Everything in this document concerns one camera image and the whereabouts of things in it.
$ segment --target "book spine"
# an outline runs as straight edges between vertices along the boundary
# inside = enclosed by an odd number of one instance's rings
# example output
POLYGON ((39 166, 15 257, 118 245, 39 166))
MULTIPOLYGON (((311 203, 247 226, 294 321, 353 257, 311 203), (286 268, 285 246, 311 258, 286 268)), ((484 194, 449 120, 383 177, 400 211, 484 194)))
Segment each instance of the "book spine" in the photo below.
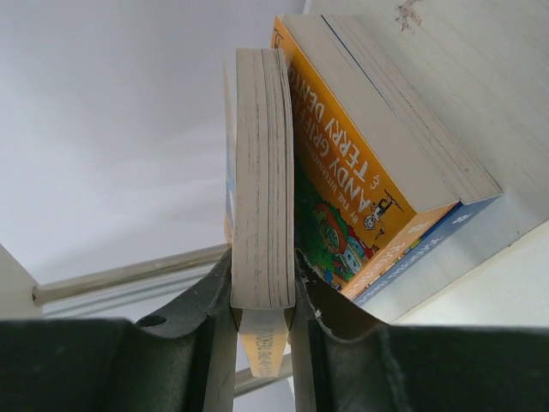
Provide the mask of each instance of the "book spine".
POLYGON ((235 149, 236 130, 232 111, 232 90, 229 81, 226 63, 223 67, 225 93, 225 122, 226 122, 226 195, 225 195, 225 238, 228 245, 232 245, 232 230, 234 228, 234 198, 235 193, 235 149))
POLYGON ((329 272, 333 283, 344 288, 408 224, 427 225, 417 229, 417 239, 431 223, 418 221, 417 212, 278 17, 272 46, 284 51, 288 63, 295 157, 310 187, 298 189, 296 170, 298 243, 311 266, 329 272))
POLYGON ((473 219, 479 212, 492 203, 496 197, 482 200, 471 204, 458 203, 441 221, 429 230, 422 237, 421 241, 398 262, 393 264, 375 282, 367 286, 354 303, 362 306, 376 294, 382 291, 387 285, 402 275, 407 269, 414 266, 430 251, 443 243, 449 236, 455 233, 460 227, 473 219))

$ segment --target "book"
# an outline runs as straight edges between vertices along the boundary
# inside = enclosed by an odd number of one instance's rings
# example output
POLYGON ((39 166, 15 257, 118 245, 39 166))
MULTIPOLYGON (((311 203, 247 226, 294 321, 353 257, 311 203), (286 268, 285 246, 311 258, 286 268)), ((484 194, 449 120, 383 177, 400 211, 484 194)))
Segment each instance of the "book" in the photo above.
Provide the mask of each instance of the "book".
POLYGON ((295 305, 293 123, 282 52, 237 49, 236 78, 236 137, 225 87, 231 306, 252 374, 275 377, 295 305))
POLYGON ((296 247, 353 300, 459 202, 501 191, 364 28, 332 17, 279 16, 272 46, 290 64, 296 247))
POLYGON ((364 305, 407 269, 419 262, 430 251, 436 249, 438 245, 473 219, 473 217, 484 210, 494 200, 496 200, 496 197, 490 197, 486 200, 470 204, 459 202, 443 219, 414 242, 409 250, 406 250, 405 253, 398 257, 379 279, 371 285, 366 286, 365 290, 354 300, 354 303, 358 306, 364 305))

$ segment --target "cartoon character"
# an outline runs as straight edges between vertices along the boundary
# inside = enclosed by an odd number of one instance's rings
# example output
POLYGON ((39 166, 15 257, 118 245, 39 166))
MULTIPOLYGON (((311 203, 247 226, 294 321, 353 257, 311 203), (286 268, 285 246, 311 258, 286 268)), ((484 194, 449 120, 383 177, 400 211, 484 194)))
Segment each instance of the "cartoon character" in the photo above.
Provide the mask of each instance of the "cartoon character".
POLYGON ((401 212, 404 212, 402 210, 401 206, 396 202, 396 200, 385 191, 385 194, 387 195, 386 198, 381 199, 379 202, 372 202, 370 205, 371 215, 368 215, 364 219, 364 226, 368 230, 374 230, 376 228, 376 225, 379 224, 381 228, 379 229, 379 232, 377 233, 376 239, 378 239, 381 235, 385 233, 385 224, 381 220, 383 215, 387 213, 387 210, 393 205, 395 205, 398 209, 401 210, 401 212))
POLYGON ((364 264, 376 254, 376 251, 378 251, 379 248, 376 245, 368 247, 356 235, 352 227, 349 227, 348 231, 349 235, 347 236, 347 247, 341 254, 341 260, 343 260, 353 275, 356 275, 360 269, 362 269, 364 264))
POLYGON ((337 220, 326 203, 319 203, 312 212, 314 224, 330 253, 341 254, 345 251, 346 241, 337 220))

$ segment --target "yellow book cover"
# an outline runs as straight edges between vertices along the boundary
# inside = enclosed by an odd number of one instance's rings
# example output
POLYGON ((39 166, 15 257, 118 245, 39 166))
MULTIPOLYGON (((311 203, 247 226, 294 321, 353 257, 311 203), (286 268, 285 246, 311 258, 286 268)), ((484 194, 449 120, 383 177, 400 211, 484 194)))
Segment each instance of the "yellow book cover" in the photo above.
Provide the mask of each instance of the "yellow book cover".
POLYGON ((295 244, 352 300, 454 203, 414 210, 278 17, 272 46, 292 95, 295 244))

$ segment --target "white wall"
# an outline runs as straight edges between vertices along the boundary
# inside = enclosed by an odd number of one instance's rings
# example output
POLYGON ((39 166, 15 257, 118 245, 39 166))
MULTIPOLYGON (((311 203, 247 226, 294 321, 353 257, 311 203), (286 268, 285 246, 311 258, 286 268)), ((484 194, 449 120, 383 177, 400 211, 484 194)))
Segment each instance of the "white wall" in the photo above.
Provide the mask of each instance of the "white wall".
POLYGON ((223 242, 223 55, 303 3, 0 0, 0 243, 46 283, 223 242))

